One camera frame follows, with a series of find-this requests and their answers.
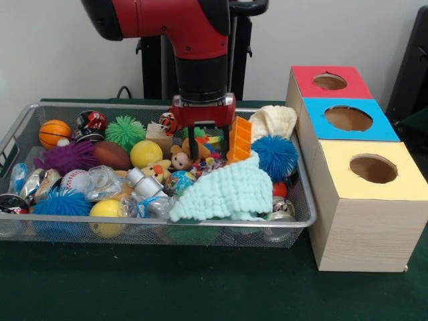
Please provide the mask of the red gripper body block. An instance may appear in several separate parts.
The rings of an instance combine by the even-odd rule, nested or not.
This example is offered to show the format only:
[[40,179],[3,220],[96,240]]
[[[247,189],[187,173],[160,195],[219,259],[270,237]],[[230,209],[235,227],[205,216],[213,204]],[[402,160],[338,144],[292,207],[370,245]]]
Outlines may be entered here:
[[235,106],[234,94],[226,94],[223,99],[213,102],[188,102],[180,95],[175,95],[171,112],[177,124],[182,127],[214,124],[220,128],[232,124],[235,118]]

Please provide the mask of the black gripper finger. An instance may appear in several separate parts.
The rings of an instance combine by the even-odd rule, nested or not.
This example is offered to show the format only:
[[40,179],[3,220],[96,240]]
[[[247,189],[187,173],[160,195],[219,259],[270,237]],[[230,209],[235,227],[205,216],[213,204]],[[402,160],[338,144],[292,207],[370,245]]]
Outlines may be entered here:
[[188,139],[189,139],[189,148],[191,152],[191,159],[197,161],[199,159],[199,146],[198,142],[195,140],[195,127],[188,127]]
[[229,151],[230,129],[231,129],[230,125],[221,127],[222,134],[223,134],[223,140],[221,143],[221,155],[223,158],[227,157],[227,153]]

